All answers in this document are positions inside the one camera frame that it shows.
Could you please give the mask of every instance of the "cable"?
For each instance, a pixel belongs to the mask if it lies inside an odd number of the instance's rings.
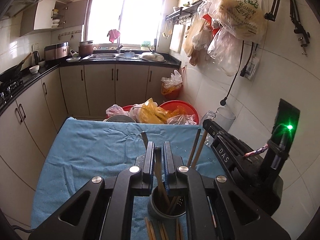
[[[253,43],[252,43],[252,45],[251,45],[250,56],[249,56],[249,58],[248,58],[247,63],[244,65],[243,69],[242,69],[241,72],[240,72],[240,77],[244,77],[245,72],[247,71],[247,67],[248,67],[249,61],[250,61],[251,56],[252,56],[252,51],[253,51]]]
[[[242,55],[243,55],[243,47],[244,47],[244,41],[242,41],[242,49],[241,49],[241,56],[240,56],[240,63],[239,63],[238,71],[237,71],[237,73],[235,74],[235,77],[233,78],[233,81],[232,81],[232,83],[231,83],[231,85],[230,85],[230,88],[229,88],[229,91],[228,91],[227,96],[226,96],[223,100],[220,101],[220,105],[222,105],[222,106],[225,106],[225,105],[226,105],[228,96],[229,96],[230,91],[231,91],[231,88],[232,88],[233,83],[235,82],[236,77],[237,77],[237,75],[238,75],[238,72],[239,72],[239,70],[240,70],[241,61],[242,61]]]

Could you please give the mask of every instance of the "red cloth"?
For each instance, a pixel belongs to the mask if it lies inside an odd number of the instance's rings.
[[[108,35],[107,35],[107,37],[109,37],[109,41],[111,41],[112,43],[113,43],[116,39],[118,39],[119,36],[120,36],[120,32],[119,32],[118,30],[116,30],[116,29],[109,31],[109,33],[108,33]]]

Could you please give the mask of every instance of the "metal screw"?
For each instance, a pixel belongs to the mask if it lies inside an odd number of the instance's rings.
[[[178,170],[179,170],[180,172],[187,172],[187,171],[189,170],[189,168],[188,168],[187,166],[180,166],[180,167],[178,168]]]
[[[217,177],[217,181],[220,182],[220,183],[225,183],[227,181],[227,178],[223,175],[219,175]]]
[[[98,184],[102,181],[102,178],[100,176],[95,176],[91,180],[93,183]]]
[[[137,173],[138,171],[140,171],[140,168],[138,166],[132,166],[130,167],[129,171],[132,173]]]

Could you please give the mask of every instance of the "black countertop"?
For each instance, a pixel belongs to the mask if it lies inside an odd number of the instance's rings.
[[[150,62],[142,59],[91,59],[91,60],[80,60],[78,62],[68,63],[66,60],[60,63],[48,63],[41,67],[35,74],[31,74],[29,68],[25,68],[21,71],[23,84],[14,91],[12,97],[5,103],[0,103],[0,115],[8,108],[8,106],[14,102],[14,100],[21,95],[27,88],[36,83],[39,79],[55,70],[58,67],[73,66],[73,65],[89,65],[89,64],[122,64],[122,65],[147,65],[147,66],[160,66],[179,69],[181,61],[177,60],[169,54],[163,54],[166,62]]]

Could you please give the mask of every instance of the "white bowl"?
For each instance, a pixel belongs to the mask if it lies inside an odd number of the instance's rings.
[[[33,73],[37,73],[39,68],[40,68],[40,66],[36,65],[36,66],[33,66],[33,67],[29,68],[29,70],[33,74]]]

